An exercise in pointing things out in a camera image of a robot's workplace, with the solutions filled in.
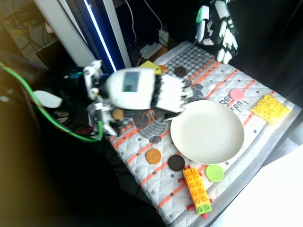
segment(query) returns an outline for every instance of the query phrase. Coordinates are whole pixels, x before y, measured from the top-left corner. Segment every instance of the green disc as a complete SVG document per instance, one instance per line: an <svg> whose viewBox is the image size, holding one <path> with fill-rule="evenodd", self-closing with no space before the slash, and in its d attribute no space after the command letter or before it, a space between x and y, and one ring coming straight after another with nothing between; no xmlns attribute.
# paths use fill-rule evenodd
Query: green disc
<svg viewBox="0 0 303 227"><path fill-rule="evenodd" d="M206 167L206 176L212 182L219 182L224 177L224 172L219 165L210 165Z"/></svg>

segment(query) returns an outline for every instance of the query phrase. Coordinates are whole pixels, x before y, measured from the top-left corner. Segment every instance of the bag of yellow beads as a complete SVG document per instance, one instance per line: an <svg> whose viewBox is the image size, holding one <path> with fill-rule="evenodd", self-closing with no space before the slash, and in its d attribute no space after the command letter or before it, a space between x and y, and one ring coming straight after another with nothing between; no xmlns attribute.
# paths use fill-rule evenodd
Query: bag of yellow beads
<svg viewBox="0 0 303 227"><path fill-rule="evenodd" d="M268 121L270 124L277 125L291 110L283 106L272 96L266 95L251 109L251 111Z"/></svg>

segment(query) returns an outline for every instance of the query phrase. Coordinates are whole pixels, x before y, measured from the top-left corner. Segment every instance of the robotic hand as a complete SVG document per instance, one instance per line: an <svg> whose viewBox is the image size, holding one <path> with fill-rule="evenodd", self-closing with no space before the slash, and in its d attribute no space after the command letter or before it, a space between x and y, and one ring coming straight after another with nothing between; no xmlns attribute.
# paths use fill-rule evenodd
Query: robotic hand
<svg viewBox="0 0 303 227"><path fill-rule="evenodd" d="M210 0L197 15L196 39L203 45L218 45L217 61L227 64L238 53L237 33L227 3L230 0Z"/></svg>
<svg viewBox="0 0 303 227"><path fill-rule="evenodd" d="M154 69L129 68L118 70L102 81L101 61L94 61L84 68L84 80L88 96L94 103L88 107L90 119L103 121L104 132L117 136L112 125L117 123L112 117L115 108L127 110L164 110L166 120L183 111L190 88L185 88L181 78L166 74L156 75Z"/></svg>

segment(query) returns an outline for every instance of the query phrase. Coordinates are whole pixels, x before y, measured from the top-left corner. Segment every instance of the led light strip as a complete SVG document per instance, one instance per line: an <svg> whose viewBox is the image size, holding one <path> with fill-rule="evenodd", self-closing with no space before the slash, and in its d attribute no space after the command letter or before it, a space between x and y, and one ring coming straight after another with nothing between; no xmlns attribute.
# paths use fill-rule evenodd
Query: led light strip
<svg viewBox="0 0 303 227"><path fill-rule="evenodd" d="M84 0L84 3L85 3L85 6L86 6L86 8L87 8L87 10L88 10L88 12L89 12L90 18L91 18L91 20L93 21L93 24L94 24L94 26L95 26L95 29L96 29L96 31L97 31L97 33L98 33L98 35L99 35L99 38L100 38L100 40L101 40L101 43L102 43L102 45L103 45L103 47L104 47L104 50L105 50L105 52L106 52L106 54L107 54L107 57L108 57L108 59L109 59L111 65L112 65L112 67L113 67L113 70L116 72L117 70L116 70L115 64L114 64L114 62L113 62L113 60L112 60L112 57L110 56L110 53L109 53L109 51L108 51L108 48L107 48L107 46L106 46L106 44L105 44L105 41L104 41L103 36L102 36L102 34L101 34L100 28L99 28L99 26L98 26L98 24L97 24L97 21L96 21L96 19L95 19L94 14L93 14L93 11L91 10L91 8L90 8L90 6L89 6L89 4L87 3L86 0Z"/></svg>

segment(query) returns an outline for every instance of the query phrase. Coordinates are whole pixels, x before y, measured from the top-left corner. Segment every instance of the white plate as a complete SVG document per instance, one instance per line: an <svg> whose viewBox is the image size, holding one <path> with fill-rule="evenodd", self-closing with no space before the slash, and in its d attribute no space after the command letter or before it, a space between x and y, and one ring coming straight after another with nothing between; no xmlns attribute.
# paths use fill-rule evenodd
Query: white plate
<svg viewBox="0 0 303 227"><path fill-rule="evenodd" d="M192 161L218 164L235 156L244 142L244 128L237 115L213 101L195 101L173 118L170 126L177 149Z"/></svg>

